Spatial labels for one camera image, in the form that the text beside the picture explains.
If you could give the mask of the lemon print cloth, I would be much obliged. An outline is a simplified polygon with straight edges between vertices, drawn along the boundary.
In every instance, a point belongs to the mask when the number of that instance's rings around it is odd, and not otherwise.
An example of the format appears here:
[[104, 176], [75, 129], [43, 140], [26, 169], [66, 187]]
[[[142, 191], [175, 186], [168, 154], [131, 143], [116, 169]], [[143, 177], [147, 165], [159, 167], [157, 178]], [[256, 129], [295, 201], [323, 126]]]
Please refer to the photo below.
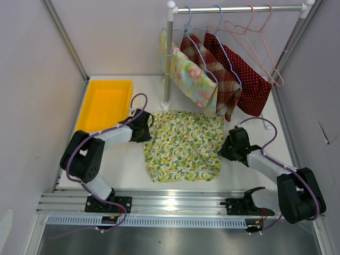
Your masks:
[[223, 116], [170, 110], [154, 114], [149, 124], [143, 153], [153, 182], [209, 182], [219, 176]]

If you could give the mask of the red polka dot skirt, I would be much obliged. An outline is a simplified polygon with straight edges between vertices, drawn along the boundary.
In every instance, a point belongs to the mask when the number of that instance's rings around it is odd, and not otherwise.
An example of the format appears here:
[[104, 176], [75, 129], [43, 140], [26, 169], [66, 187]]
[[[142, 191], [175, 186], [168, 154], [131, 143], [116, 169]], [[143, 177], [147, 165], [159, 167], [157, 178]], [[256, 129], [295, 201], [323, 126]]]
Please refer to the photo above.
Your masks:
[[[236, 78], [236, 76], [231, 73], [229, 63], [215, 36], [207, 32], [203, 45], [215, 56], [220, 64]], [[225, 45], [224, 48], [232, 62], [233, 70], [242, 81], [242, 93], [237, 106], [246, 114], [259, 117], [268, 100], [271, 84], [253, 70], [237, 53]]]

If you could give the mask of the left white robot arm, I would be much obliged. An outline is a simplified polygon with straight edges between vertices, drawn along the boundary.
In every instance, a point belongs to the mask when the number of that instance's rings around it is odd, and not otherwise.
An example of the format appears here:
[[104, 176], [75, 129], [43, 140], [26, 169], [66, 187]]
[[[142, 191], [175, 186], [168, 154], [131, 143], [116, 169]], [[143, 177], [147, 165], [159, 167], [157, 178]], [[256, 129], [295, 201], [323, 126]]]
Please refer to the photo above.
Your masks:
[[104, 150], [127, 142], [142, 143], [151, 139], [150, 128], [154, 116], [137, 109], [132, 117], [118, 125], [94, 134], [78, 130], [74, 133], [64, 152], [60, 167], [72, 181], [81, 184], [90, 196], [87, 198], [85, 212], [129, 214], [132, 198], [118, 197], [100, 175]]

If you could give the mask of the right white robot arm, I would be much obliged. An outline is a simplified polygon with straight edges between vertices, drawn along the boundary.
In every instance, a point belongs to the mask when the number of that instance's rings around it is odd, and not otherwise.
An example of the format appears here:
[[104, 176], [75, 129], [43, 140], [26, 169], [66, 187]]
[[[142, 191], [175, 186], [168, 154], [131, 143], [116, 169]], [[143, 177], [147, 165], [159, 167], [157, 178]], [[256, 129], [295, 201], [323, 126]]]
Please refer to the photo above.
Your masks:
[[270, 190], [263, 186], [244, 192], [242, 207], [246, 215], [258, 215], [260, 210], [279, 212], [291, 224], [316, 220], [326, 212], [326, 203], [313, 171], [307, 167], [287, 166], [259, 145], [251, 145], [242, 127], [229, 130], [218, 154], [245, 167], [257, 170], [276, 184]]

